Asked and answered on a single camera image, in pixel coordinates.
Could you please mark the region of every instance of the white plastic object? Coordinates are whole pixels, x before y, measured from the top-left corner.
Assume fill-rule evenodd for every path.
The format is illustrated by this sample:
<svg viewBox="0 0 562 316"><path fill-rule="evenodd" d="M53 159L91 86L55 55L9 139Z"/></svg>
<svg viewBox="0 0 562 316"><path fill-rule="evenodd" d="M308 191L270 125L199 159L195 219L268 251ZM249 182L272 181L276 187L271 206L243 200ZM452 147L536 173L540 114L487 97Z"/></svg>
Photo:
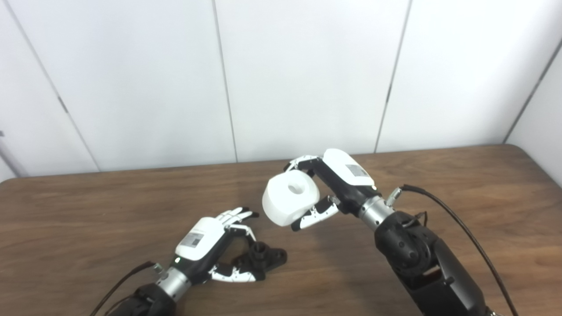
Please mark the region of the white plastic object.
<svg viewBox="0 0 562 316"><path fill-rule="evenodd" d="M375 182L369 174L348 153L330 148L322 158L342 180L352 186L374 186Z"/></svg>
<svg viewBox="0 0 562 316"><path fill-rule="evenodd" d="M269 179L261 202L273 223L287 226L319 200L320 191L312 178L302 171L291 170Z"/></svg>
<svg viewBox="0 0 562 316"><path fill-rule="evenodd" d="M176 247L176 255L197 261L203 258L224 235L224 226L216 218L203 217Z"/></svg>

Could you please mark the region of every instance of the black robot forearm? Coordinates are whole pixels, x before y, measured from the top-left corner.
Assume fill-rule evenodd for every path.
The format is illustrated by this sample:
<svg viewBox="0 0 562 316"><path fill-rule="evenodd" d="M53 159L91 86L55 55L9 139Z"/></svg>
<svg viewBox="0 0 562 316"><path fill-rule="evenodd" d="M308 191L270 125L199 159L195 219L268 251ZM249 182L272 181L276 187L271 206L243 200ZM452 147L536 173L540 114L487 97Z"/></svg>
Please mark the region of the black robot forearm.
<svg viewBox="0 0 562 316"><path fill-rule="evenodd" d="M425 316L489 315L478 285L445 242L397 211L374 233L377 249Z"/></svg>

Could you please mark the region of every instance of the black cable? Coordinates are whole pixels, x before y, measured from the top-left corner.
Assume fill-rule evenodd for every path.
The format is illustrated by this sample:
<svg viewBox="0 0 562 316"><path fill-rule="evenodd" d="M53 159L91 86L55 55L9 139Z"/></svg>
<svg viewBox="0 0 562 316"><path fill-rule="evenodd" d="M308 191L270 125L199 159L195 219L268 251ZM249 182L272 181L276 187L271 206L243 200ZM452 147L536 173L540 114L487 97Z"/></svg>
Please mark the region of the black cable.
<svg viewBox="0 0 562 316"><path fill-rule="evenodd" d="M106 312L105 312L105 314L104 314L103 316L108 316L109 313L110 313L114 308L117 307L117 305L123 303L124 301L130 299L131 297L133 297L133 295L129 295L129 296L123 297L123 298L120 299L119 301L115 302L110 308L108 308L108 309L106 310Z"/></svg>
<svg viewBox="0 0 562 316"><path fill-rule="evenodd" d="M463 223L463 221L458 217L458 215L456 215L455 212L453 212L453 210L451 210L451 208L448 207L438 197L436 197L435 195L427 192L426 190L424 190L422 188L410 186L408 184L404 184L402 187L400 187L400 189L402 191L416 192L416 193L419 193L421 195L425 195L425 196L431 198L433 201L435 201L437 204L439 204L442 208L444 208L447 211L447 213L449 213L449 215L451 215L451 217L453 217L455 222L457 222L457 224L468 235L468 238L470 238L470 240L472 241L474 246L476 246L476 249L478 249L478 252L480 252L480 254L482 255L482 258L484 258L484 261L486 262L486 264L490 268L490 271L492 272L492 275L496 279L497 285L500 287L501 293L505 297L505 301L507 302L507 305L509 306L509 309L511 310L512 315L513 316L519 316L519 314L517 313L517 310L515 309L515 305L511 301L509 293L507 292L507 288L505 287L504 282L502 281L502 279L500 277L500 274L497 272L496 268L493 266L492 261L490 260L488 255L486 255L486 252L484 251L484 249L482 248L480 243L476 240L476 237L474 237L474 235L472 235L472 233L470 232L468 227Z"/></svg>
<svg viewBox="0 0 562 316"><path fill-rule="evenodd" d="M147 262L139 265L138 267L134 268L129 273L127 273L124 277L121 278L121 280L119 280L119 282L117 282L117 284L115 284L113 286L113 288L111 288L111 290L109 290L109 292L106 294L106 296L104 296L102 298L102 300L99 302L99 304L96 306L96 308L94 308L94 310L92 311L90 316L94 316L99 311L99 309L103 306L103 304L107 301L107 299L109 299L109 297L113 294L113 292L115 292L115 290L117 290L117 288L119 286L121 286L121 284L123 284L123 282L127 281L127 279L129 277L131 277L134 274L137 274L138 272L140 272L144 269L150 268L154 265L155 265L154 262L147 261Z"/></svg>

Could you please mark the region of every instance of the cable connector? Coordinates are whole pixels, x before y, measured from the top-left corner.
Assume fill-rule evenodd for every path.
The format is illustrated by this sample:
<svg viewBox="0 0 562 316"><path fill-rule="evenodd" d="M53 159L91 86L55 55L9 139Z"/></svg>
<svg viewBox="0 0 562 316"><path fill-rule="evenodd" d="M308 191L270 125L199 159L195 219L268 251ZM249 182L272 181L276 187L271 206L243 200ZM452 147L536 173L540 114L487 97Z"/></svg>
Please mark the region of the cable connector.
<svg viewBox="0 0 562 316"><path fill-rule="evenodd" d="M394 189L394 191L392 191L392 193L390 193L390 195L388 196L386 202L384 202L388 207L392 207L392 205L394 204L394 202L396 202L396 199L400 197L400 194L402 194L402 189L401 188L396 188Z"/></svg>

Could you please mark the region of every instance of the barcode label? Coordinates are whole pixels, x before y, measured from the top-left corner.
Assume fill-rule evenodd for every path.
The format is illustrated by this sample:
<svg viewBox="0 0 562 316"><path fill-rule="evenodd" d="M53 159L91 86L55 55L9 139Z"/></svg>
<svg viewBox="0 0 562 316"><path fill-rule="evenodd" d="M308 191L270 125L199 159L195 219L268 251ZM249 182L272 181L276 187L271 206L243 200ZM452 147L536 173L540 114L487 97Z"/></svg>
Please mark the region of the barcode label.
<svg viewBox="0 0 562 316"><path fill-rule="evenodd" d="M203 239L205 235L204 234L199 234L199 233L189 233L187 234L187 236L185 236L182 240L182 242L180 242L179 244L182 246L188 246L191 248L196 248L197 245L199 245L199 242L201 241L201 239Z"/></svg>
<svg viewBox="0 0 562 316"><path fill-rule="evenodd" d="M361 168L360 165L346 165L346 167L356 177L368 177L369 176L369 174L363 168Z"/></svg>

